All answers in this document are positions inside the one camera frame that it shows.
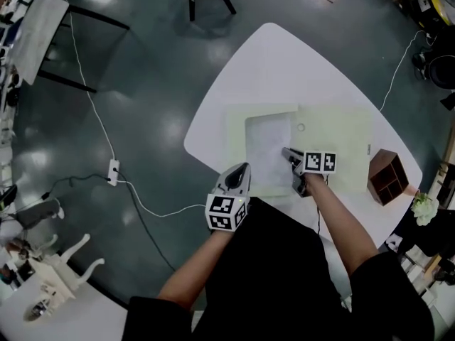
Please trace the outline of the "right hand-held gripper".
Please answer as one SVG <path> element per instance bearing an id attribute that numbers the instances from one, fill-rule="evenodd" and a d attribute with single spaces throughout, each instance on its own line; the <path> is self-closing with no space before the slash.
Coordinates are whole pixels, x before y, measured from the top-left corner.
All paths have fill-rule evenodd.
<path id="1" fill-rule="evenodd" d="M 294 176 L 292 187 L 300 197 L 306 197 L 306 173 L 328 177 L 336 172 L 336 153 L 328 151 L 299 152 L 284 147 L 282 155 L 291 163 Z"/>

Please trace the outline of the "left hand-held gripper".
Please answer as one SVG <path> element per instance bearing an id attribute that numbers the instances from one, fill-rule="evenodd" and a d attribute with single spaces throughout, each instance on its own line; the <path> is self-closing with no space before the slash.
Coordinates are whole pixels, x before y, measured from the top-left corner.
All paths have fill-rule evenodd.
<path id="1" fill-rule="evenodd" d="M 238 163 L 223 172 L 214 193 L 207 196 L 205 218 L 208 229 L 235 232 L 248 215 L 251 167 Z"/>

